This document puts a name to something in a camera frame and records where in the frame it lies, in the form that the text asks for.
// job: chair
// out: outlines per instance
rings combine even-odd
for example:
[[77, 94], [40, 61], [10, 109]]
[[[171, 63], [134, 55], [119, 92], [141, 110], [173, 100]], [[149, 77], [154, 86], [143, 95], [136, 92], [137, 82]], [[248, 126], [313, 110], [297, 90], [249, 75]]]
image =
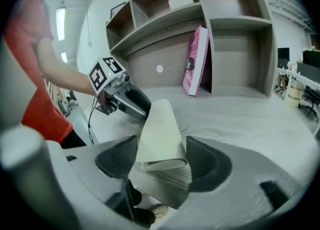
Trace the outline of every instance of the chair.
[[316, 122], [318, 123], [318, 112], [314, 109], [314, 107], [318, 107], [320, 104], [320, 91], [316, 91], [311, 89], [310, 87], [306, 87], [305, 97], [312, 103], [312, 105], [300, 105], [300, 107], [309, 110], [307, 117], [309, 117], [310, 113], [312, 113], [316, 117]]

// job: framed picture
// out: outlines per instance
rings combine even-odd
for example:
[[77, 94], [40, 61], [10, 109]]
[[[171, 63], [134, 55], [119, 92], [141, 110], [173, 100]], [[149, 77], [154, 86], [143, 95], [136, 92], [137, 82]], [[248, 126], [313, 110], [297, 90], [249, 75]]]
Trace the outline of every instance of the framed picture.
[[112, 19], [113, 16], [116, 15], [117, 12], [120, 11], [121, 8], [124, 7], [125, 4], [126, 4], [126, 2], [123, 2], [120, 5], [117, 5], [116, 7], [111, 9], [111, 11], [110, 11], [110, 20]]

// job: ceiling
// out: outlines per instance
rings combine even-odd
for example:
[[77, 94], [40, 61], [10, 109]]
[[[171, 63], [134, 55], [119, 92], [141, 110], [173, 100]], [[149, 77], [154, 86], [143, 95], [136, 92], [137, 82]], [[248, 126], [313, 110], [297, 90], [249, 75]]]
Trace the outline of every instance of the ceiling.
[[[68, 64], [76, 68], [76, 58], [81, 28], [88, 5], [91, 0], [45, 0], [49, 7], [51, 32], [54, 37], [53, 47], [60, 58], [62, 52], [66, 52]], [[56, 27], [56, 10], [65, 7], [64, 40], [58, 41]]]

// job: ceiling light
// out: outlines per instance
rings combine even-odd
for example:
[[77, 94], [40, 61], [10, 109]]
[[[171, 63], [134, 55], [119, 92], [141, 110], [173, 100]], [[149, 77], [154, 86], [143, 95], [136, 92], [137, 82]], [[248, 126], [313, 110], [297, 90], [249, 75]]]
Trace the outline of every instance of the ceiling light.
[[56, 31], [58, 33], [58, 40], [65, 39], [65, 16], [66, 8], [58, 8], [55, 17], [56, 17]]
[[68, 60], [67, 60], [67, 54], [66, 54], [65, 52], [61, 53], [61, 58], [62, 58], [62, 60], [63, 60], [65, 63], [68, 62]]

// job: white desk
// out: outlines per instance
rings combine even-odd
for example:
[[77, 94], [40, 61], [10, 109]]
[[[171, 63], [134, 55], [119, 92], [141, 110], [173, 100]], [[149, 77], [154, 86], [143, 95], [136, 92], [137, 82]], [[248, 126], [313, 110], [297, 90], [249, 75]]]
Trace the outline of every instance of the white desk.
[[[165, 98], [171, 102], [184, 144], [186, 136], [192, 135], [245, 147], [265, 155], [302, 184], [312, 179], [320, 157], [318, 144], [302, 120], [277, 95], [267, 99], [249, 88], [237, 88], [237, 96], [233, 97], [203, 90], [197, 98], [187, 97], [181, 87], [143, 91], [152, 101]], [[227, 88], [216, 92], [230, 93]], [[119, 111], [110, 116], [96, 111], [91, 122], [99, 142], [140, 136], [143, 128], [143, 122]], [[145, 173], [134, 166], [130, 179], [143, 192], [176, 207], [187, 196], [191, 172], [186, 166]]]
[[[314, 82], [314, 81], [308, 79], [308, 78], [305, 77], [305, 76], [301, 76], [301, 75], [299, 75], [299, 74], [296, 73], [296, 72], [293, 72], [293, 71], [291, 71], [291, 70], [284, 70], [284, 69], [280, 69], [280, 68], [277, 69], [277, 72], [278, 72], [278, 73], [287, 74], [287, 75], [289, 76], [288, 87], [291, 86], [291, 82], [292, 82], [293, 78], [295, 78], [297, 81], [305, 84], [306, 86], [308, 86], [308, 87], [310, 87], [310, 88], [312, 88], [312, 89], [314, 89], [314, 90], [320, 90], [320, 84], [319, 84], [319, 83]], [[313, 135], [316, 136], [319, 131], [320, 131], [320, 122], [319, 122], [319, 124], [317, 125], [317, 127], [316, 127]]]

